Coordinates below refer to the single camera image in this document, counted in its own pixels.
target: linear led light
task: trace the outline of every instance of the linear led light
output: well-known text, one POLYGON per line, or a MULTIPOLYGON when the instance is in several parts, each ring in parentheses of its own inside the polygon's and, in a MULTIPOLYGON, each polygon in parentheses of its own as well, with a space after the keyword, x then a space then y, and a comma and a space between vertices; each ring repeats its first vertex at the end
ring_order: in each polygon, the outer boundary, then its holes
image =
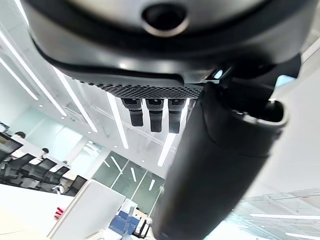
POLYGON ((251 217, 269 218, 269 219, 303 219, 303 220, 320 220, 316 215, 278 215, 278 214, 257 214, 251 213, 251 217))
POLYGON ((117 161, 115 160, 115 158, 113 156, 110 157, 112 159, 112 161, 114 162, 115 166, 118 168, 118 170, 120 171, 120 173, 122 173, 122 170, 119 166, 119 164, 117 163, 117 161))
POLYGON ((151 180, 151 183, 150 183, 150 186, 149 186, 149 191, 152 190, 152 188, 154 187, 154 184, 155 184, 155 180, 152 179, 152 180, 151 180))
POLYGON ((93 151, 91 148, 87 147, 87 146, 84 146, 83 147, 83 150, 86 151, 88 154, 92 155, 92 156, 95 156, 97 157, 99 155, 98 152, 96 151, 93 151))
MULTIPOLYGON (((181 112, 180 123, 182 123, 182 121, 185 119, 185 117, 187 115, 189 101, 190 101, 189 99, 187 99, 185 101, 184 108, 182 109, 182 112, 181 112)), ((175 133, 168 133, 168 135, 166 136, 166 139, 165 139, 165 142, 164 142, 164 145, 163 145, 163 148, 162 148, 159 160, 158 160, 159 167, 162 167, 164 165, 166 158, 167 158, 167 155, 169 153, 169 150, 170 150, 172 143, 174 142, 176 136, 177 136, 177 134, 175 134, 175 133)))
POLYGON ((106 160, 104 160, 103 162, 108 168, 110 168, 110 165, 106 162, 106 160))
POLYGON ((15 74, 14 71, 6 64, 6 62, 0 57, 0 63, 4 66, 4 68, 12 75, 12 77, 21 85, 21 87, 26 90, 26 92, 34 99, 39 100, 37 96, 28 88, 25 83, 15 74))
POLYGON ((86 122, 89 124, 90 128, 92 129, 92 131, 94 131, 95 133, 98 132, 96 126, 94 125, 94 123, 92 122, 91 118, 89 117, 88 113, 86 112, 86 110, 84 109, 84 107, 82 106, 82 104, 80 103, 78 97, 76 96, 75 92, 72 90, 71 86, 69 85, 65 75, 59 71, 58 69, 56 69, 54 66, 52 66, 53 70, 55 71, 56 75, 58 76, 58 78, 60 79, 61 83, 63 84, 65 90, 68 92, 68 94, 70 95, 70 97, 72 98, 73 102, 75 103, 75 105, 77 106, 77 108, 79 109, 79 111, 81 112, 82 116, 84 117, 84 119, 86 120, 86 122))
POLYGON ((99 152, 99 149, 96 148, 95 146, 92 146, 92 145, 89 144, 89 143, 86 143, 85 145, 87 145, 89 148, 92 148, 92 150, 99 152))
POLYGON ((22 5, 21 5, 20 0, 14 0, 14 2, 15 2, 15 4, 16 4, 16 6, 18 7, 18 9, 19 9, 19 11, 20 11, 20 13, 21 13, 21 15, 22 15, 25 23, 29 26, 29 21, 28 21, 28 19, 27 19, 26 13, 25 13, 25 11, 24 11, 24 8, 23 8, 22 5))
POLYGON ((132 177, 133 177, 133 181, 136 183, 137 182, 137 179, 136 179, 136 173, 135 173, 135 170, 133 167, 130 167, 131 169, 131 173, 132 173, 132 177))
POLYGON ((295 233, 290 233, 290 232, 286 232, 285 235, 290 236, 290 237, 295 237, 295 238, 301 238, 301 239, 320 240, 319 236, 308 236, 308 235, 301 235, 301 234, 295 234, 295 233))
POLYGON ((119 109, 118 109, 118 106, 117 106, 116 98, 115 98, 115 96, 113 96, 109 92, 106 93, 106 96, 107 96, 107 98, 109 100, 109 103, 110 103, 110 106, 111 106, 111 110, 112 110, 112 113, 113 113, 113 117, 114 117, 114 120, 115 120, 115 124, 116 124, 116 127, 118 128, 123 147, 125 149, 129 149, 129 145, 128 145, 127 137, 126 137, 126 134, 125 134, 124 126, 122 125, 122 121, 121 121, 121 118, 120 118, 120 114, 119 114, 119 109))
POLYGON ((67 116, 65 111, 60 107, 60 105, 56 102, 56 100, 52 97, 52 95, 48 92, 45 86, 40 82, 34 72, 30 69, 30 67, 26 64, 26 62, 22 59, 22 57, 18 54, 15 48, 11 45, 6 36, 0 31, 0 39, 4 42, 7 48, 11 51, 11 53, 15 56, 18 62, 22 65, 24 70, 30 75, 32 80, 37 84, 37 86, 42 90, 42 92, 47 96, 50 102, 56 107, 56 109, 63 115, 67 116))

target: ventilated grille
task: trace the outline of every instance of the ventilated grille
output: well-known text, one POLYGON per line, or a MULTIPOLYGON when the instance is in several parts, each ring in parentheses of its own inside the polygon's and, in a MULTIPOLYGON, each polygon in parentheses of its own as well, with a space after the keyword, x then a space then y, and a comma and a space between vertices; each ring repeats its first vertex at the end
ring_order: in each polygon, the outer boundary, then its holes
POLYGON ((96 86, 113 94, 115 97, 127 99, 197 99, 203 88, 202 86, 194 84, 186 84, 181 87, 103 84, 98 84, 96 86))

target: camera lens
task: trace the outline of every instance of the camera lens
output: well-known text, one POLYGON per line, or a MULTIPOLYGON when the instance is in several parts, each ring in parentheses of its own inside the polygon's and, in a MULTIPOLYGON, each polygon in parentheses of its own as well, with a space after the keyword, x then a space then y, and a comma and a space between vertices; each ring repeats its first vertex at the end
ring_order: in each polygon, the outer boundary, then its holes
POLYGON ((187 25, 187 11, 177 4, 157 4, 142 13, 144 29, 158 37, 172 37, 182 33, 187 25))

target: glass wall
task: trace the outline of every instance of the glass wall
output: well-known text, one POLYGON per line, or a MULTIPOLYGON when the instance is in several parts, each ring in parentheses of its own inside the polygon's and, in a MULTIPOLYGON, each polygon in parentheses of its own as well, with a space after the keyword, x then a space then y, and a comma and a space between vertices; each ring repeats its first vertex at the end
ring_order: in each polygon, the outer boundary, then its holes
POLYGON ((19 131, 26 134, 25 139, 29 143, 40 149, 48 148, 49 155, 59 161, 64 161, 83 137, 34 108, 20 115, 9 128, 10 134, 19 131))
POLYGON ((92 179, 110 188, 115 180, 120 177, 127 162, 128 159, 115 152, 111 152, 95 172, 92 179))
POLYGON ((129 161, 112 189, 130 199, 147 170, 129 161))
POLYGON ((161 177, 115 152, 109 154, 92 178, 132 199, 148 215, 165 183, 161 177))
POLYGON ((78 156, 71 162, 72 172, 80 176, 85 176, 103 149, 104 148, 97 143, 87 142, 78 156))
POLYGON ((139 204, 141 212, 150 214, 164 184, 165 180, 163 178, 148 171, 132 201, 139 204))

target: white desk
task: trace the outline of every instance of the white desk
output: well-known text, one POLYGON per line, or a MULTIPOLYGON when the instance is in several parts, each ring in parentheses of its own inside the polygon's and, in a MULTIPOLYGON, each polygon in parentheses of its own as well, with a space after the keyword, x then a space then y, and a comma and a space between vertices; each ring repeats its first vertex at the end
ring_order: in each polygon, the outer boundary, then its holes
MULTIPOLYGON (((18 150, 16 150, 15 152, 12 153, 12 156, 15 157, 15 158, 20 158, 25 154, 31 154, 35 158, 39 158, 44 153, 42 151, 42 149, 40 149, 39 147, 31 144, 30 142, 28 142, 27 140, 25 140, 25 139, 23 139, 21 137, 16 137, 16 138, 14 138, 14 140, 19 142, 19 143, 21 143, 21 144, 23 144, 22 147, 20 147, 18 150)), ((61 167, 69 167, 68 165, 66 165, 62 161, 59 161, 59 160, 55 159, 54 157, 52 157, 50 155, 47 158, 56 163, 56 166, 54 166, 53 168, 50 169, 51 172, 56 172, 61 167)), ((40 163, 40 160, 39 159, 33 159, 29 163, 33 164, 33 165, 37 165, 38 163, 40 163)), ((64 174, 63 177, 73 181, 73 180, 76 179, 77 174, 74 174, 70 170, 66 174, 64 174)))

